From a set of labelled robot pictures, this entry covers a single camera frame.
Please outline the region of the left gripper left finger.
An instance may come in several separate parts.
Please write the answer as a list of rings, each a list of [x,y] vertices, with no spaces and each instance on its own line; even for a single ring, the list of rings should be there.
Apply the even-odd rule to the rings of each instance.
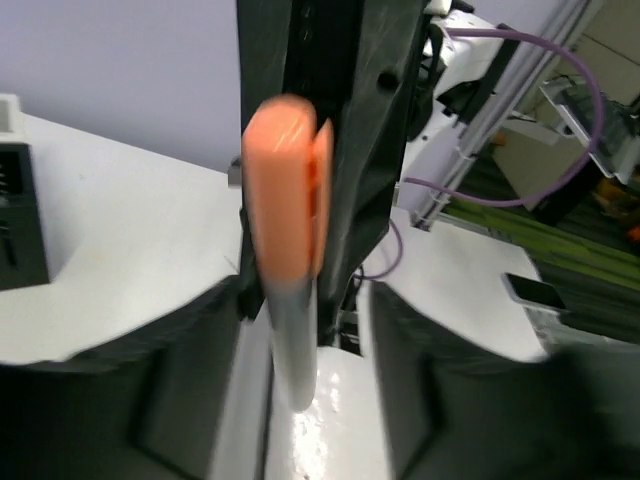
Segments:
[[[1,369],[5,479],[203,479],[239,334],[238,281],[61,363]]]

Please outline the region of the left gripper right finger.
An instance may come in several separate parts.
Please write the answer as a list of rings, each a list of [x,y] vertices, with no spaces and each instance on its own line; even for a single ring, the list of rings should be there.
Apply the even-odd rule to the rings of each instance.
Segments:
[[[371,289],[371,336],[396,479],[635,479],[639,352],[490,352]]]

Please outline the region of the orange marker cap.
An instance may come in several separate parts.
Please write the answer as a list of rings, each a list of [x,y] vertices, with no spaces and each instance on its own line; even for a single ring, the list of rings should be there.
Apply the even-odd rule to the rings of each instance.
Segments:
[[[244,193],[262,280],[293,284],[315,278],[326,245],[332,123],[317,124],[298,96],[263,102],[242,136]]]

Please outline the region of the orange frosted marker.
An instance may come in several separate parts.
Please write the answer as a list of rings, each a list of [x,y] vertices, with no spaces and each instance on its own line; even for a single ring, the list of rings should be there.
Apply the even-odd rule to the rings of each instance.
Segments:
[[[317,378],[317,294],[310,277],[267,284],[276,384],[293,412],[306,410]]]

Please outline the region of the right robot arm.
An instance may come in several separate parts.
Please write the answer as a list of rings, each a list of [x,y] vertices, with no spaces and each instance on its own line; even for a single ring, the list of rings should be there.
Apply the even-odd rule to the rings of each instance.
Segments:
[[[442,103],[471,122],[517,43],[487,40],[463,57],[448,49],[423,1],[240,1],[241,119],[279,94],[310,101],[334,129],[328,244],[318,282],[321,345],[338,330],[356,269],[387,233],[409,141]]]

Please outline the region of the smartphone on desk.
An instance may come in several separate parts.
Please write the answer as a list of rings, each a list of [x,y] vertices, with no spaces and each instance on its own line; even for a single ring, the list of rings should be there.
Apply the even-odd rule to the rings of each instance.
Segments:
[[[562,312],[566,305],[555,287],[549,283],[503,273],[502,280],[510,298],[522,305]]]

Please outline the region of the black organizer container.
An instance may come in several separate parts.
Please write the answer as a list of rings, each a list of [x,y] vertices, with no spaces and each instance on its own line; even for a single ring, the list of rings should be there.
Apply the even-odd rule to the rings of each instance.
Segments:
[[[30,146],[2,143],[1,290],[49,281]]]

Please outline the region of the white organizer container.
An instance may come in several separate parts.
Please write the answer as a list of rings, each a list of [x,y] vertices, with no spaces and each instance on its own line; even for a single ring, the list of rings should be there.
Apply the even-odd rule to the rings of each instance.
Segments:
[[[1,135],[21,137],[24,135],[24,118],[19,98],[14,94],[0,95]]]

